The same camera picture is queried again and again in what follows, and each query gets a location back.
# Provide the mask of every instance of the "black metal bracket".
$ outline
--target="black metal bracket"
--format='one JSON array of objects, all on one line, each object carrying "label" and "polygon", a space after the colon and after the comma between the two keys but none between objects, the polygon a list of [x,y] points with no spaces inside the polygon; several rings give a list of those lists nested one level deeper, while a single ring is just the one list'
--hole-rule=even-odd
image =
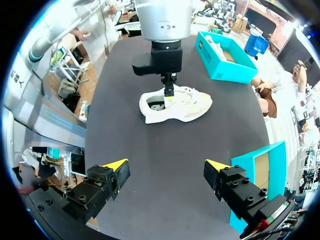
[{"label": "black metal bracket", "polygon": [[294,202],[283,195],[268,200],[268,189],[251,183],[246,171],[237,165],[216,169],[205,161],[203,176],[218,200],[224,199],[235,215],[248,223],[241,239],[257,229],[264,232],[270,226],[278,227],[294,208]]},{"label": "black metal bracket", "polygon": [[88,169],[83,182],[74,188],[66,188],[66,198],[60,196],[52,188],[47,191],[38,189],[30,193],[29,198],[43,218],[48,217],[48,215],[43,215],[48,213],[48,206],[54,206],[63,211],[64,215],[68,214],[85,224],[90,218],[98,215],[110,198],[116,199],[129,176],[129,162],[125,159],[121,160],[116,169],[95,165]]},{"label": "black metal bracket", "polygon": [[136,56],[132,60],[133,71],[138,76],[160,74],[164,85],[164,96],[174,96],[176,73],[182,69],[181,41],[152,42],[151,52]]}]

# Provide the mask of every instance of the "black work surface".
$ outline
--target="black work surface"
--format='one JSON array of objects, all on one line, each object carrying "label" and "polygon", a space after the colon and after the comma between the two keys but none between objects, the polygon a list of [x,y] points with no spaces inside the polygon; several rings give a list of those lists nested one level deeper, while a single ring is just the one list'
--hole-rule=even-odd
[{"label": "black work surface", "polygon": [[114,202],[97,216],[101,231],[120,239],[239,239],[228,224],[230,209],[218,202],[203,177],[205,159],[231,158],[269,144],[250,85],[211,80],[195,49],[182,41],[177,85],[211,95],[209,111],[191,122],[145,124],[139,99],[162,88],[159,75],[137,76],[131,61],[148,53],[142,37],[118,41],[98,80],[88,116],[85,167],[129,159],[131,176]]}]

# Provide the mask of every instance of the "white sneaker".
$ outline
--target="white sneaker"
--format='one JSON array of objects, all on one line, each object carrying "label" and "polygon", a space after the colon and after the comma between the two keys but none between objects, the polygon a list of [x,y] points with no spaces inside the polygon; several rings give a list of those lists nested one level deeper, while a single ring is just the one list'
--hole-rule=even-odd
[{"label": "white sneaker", "polygon": [[165,97],[164,88],[141,95],[139,108],[146,124],[178,119],[190,122],[205,114],[212,104],[211,97],[194,88],[174,85],[174,96]]}]

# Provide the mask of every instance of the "cyan box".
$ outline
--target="cyan box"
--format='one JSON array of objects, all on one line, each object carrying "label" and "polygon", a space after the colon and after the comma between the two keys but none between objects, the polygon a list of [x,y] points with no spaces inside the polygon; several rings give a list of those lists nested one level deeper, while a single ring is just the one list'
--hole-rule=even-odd
[{"label": "cyan box", "polygon": [[[220,43],[222,50],[229,52],[235,62],[222,61],[205,39],[207,35],[210,35],[216,44]],[[195,48],[212,80],[248,84],[258,73],[258,69],[245,51],[229,37],[200,31]]]},{"label": "cyan box", "polygon": [[[231,159],[231,165],[239,165],[246,170],[246,177],[260,188],[267,188],[267,199],[273,200],[283,195],[287,177],[286,143],[280,141],[258,150]],[[239,220],[231,211],[229,224],[242,233],[247,226],[245,220]]]}]

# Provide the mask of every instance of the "cable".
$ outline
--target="cable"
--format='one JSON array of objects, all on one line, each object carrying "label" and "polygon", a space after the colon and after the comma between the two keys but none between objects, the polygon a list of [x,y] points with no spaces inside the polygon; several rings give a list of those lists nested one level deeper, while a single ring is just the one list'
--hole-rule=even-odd
[{"label": "cable", "polygon": [[291,232],[293,231],[295,228],[294,227],[283,227],[283,228],[278,228],[276,230],[271,230],[271,231],[266,231],[266,232],[262,232],[256,236],[253,236],[251,238],[249,238],[248,240],[257,240],[257,239],[261,239],[262,237],[267,237],[269,235],[275,234],[275,233],[279,233],[279,232]]},{"label": "cable", "polygon": [[104,53],[105,53],[105,56],[108,56],[110,54],[110,50],[109,50],[109,41],[108,41],[108,37],[107,37],[107,25],[106,25],[106,20],[105,20],[105,16],[104,16],[104,13],[102,11],[102,8],[100,6],[100,11],[101,11],[101,14],[102,14],[102,19],[103,19],[103,23],[104,23],[104,36],[105,36],[105,40],[106,40],[106,44],[107,44],[107,48],[108,48],[108,53],[106,53],[106,46],[104,46]]}]

